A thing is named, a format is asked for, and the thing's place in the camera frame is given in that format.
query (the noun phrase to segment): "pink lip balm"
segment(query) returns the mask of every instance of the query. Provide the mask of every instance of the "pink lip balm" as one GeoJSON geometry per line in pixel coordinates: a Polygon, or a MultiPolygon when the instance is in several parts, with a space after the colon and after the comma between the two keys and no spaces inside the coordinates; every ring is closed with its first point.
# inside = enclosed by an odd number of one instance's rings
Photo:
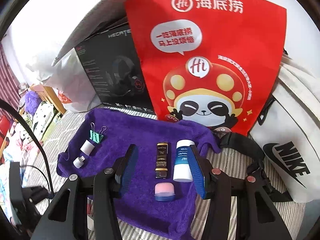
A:
{"type": "Polygon", "coordinates": [[[155,186],[156,201],[172,201],[174,200],[174,186],[170,182],[161,182],[155,186]]]}

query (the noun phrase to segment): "wooden bed frame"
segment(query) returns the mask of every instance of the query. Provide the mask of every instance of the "wooden bed frame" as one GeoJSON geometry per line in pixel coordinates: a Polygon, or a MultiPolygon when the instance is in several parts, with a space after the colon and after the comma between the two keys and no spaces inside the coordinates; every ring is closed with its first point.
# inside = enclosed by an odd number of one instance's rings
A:
{"type": "MultiPolygon", "coordinates": [[[[31,85],[30,86],[30,90],[36,92],[39,97],[43,100],[43,101],[47,101],[50,104],[53,104],[54,107],[62,114],[65,114],[66,109],[63,107],[63,104],[61,103],[61,101],[59,100],[59,98],[57,97],[56,93],[54,92],[52,87],[47,87],[47,86],[43,86],[41,84],[39,85],[31,85]]],[[[19,111],[20,115],[24,114],[24,107],[19,111]]],[[[6,147],[6,140],[4,138],[4,141],[0,147],[0,160],[2,158],[2,154],[3,154],[3,150],[6,147]]]]}
{"type": "Polygon", "coordinates": [[[66,109],[63,107],[63,104],[57,97],[56,93],[54,92],[52,87],[39,85],[32,85],[30,89],[36,92],[43,101],[47,101],[50,104],[53,104],[54,107],[62,114],[66,113],[66,109]]]}

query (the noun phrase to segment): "white cap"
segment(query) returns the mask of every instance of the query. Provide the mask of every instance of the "white cap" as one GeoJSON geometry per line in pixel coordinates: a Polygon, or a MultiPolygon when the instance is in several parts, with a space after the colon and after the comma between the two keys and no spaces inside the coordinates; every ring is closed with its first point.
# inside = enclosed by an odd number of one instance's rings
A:
{"type": "Polygon", "coordinates": [[[173,180],[177,182],[192,182],[189,164],[177,164],[173,170],[173,180]]]}
{"type": "Polygon", "coordinates": [[[83,160],[84,160],[84,158],[83,157],[81,157],[81,158],[79,158],[79,157],[77,157],[74,161],[73,161],[73,165],[76,167],[76,168],[80,168],[84,163],[83,163],[83,160]]]}
{"type": "Polygon", "coordinates": [[[88,140],[85,140],[84,144],[80,148],[80,150],[86,155],[90,155],[93,149],[94,149],[94,145],[88,140]]]}
{"type": "Polygon", "coordinates": [[[190,146],[190,145],[194,145],[195,143],[191,140],[180,140],[177,142],[177,147],[182,147],[182,146],[190,146]]]}

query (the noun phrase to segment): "red bag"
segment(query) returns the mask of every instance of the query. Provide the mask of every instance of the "red bag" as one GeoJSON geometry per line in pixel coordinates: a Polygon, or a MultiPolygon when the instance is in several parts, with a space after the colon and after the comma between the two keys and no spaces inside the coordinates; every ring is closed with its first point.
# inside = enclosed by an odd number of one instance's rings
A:
{"type": "Polygon", "coordinates": [[[279,70],[286,9],[265,0],[125,6],[158,118],[247,135],[279,70]]]}

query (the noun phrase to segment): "curtain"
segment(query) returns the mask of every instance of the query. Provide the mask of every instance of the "curtain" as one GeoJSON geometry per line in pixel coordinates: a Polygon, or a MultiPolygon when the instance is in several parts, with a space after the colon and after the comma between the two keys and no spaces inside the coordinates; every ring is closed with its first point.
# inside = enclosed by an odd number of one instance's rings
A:
{"type": "MultiPolygon", "coordinates": [[[[13,108],[19,107],[19,82],[13,74],[5,57],[2,44],[0,43],[0,98],[9,103],[13,108]]],[[[0,109],[0,118],[5,115],[11,120],[11,115],[0,109]]]]}

